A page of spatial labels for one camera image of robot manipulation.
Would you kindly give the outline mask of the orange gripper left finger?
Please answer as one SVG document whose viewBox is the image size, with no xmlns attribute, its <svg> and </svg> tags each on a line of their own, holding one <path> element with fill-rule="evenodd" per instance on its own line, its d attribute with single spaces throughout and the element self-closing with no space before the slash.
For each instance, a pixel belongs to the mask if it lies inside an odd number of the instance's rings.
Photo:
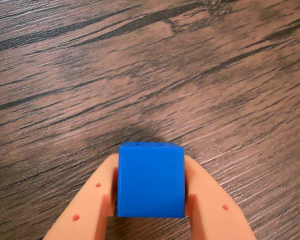
<svg viewBox="0 0 300 240">
<path fill-rule="evenodd" d="M 119 154 L 107 157 L 44 236 L 45 240 L 104 240 L 114 215 Z"/>
</svg>

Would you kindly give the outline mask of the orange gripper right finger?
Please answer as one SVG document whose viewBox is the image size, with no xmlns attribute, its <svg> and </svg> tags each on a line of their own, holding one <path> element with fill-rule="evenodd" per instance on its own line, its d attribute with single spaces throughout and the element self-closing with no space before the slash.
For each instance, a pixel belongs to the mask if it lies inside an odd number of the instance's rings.
<svg viewBox="0 0 300 240">
<path fill-rule="evenodd" d="M 255 240 L 241 208 L 193 158 L 185 159 L 185 215 L 193 240 Z"/>
</svg>

